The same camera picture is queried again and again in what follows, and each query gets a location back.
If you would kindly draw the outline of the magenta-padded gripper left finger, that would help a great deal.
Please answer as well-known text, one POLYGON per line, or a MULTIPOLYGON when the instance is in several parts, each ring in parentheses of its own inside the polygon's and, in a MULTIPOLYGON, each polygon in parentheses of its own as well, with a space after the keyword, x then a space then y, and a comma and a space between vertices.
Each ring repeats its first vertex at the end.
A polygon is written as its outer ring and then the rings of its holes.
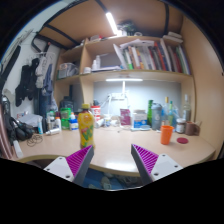
POLYGON ((87 146, 68 157, 57 157, 45 171, 81 186, 94 155, 93 146, 87 146))

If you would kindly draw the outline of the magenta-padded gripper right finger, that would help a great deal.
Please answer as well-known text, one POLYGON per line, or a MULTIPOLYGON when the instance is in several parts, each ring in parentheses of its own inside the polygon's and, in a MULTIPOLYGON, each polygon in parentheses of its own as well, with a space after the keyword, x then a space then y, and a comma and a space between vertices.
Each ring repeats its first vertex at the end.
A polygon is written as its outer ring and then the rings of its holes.
POLYGON ((144 185, 182 169, 182 166, 167 154, 157 155, 156 153, 135 144, 131 145, 131 154, 144 185))

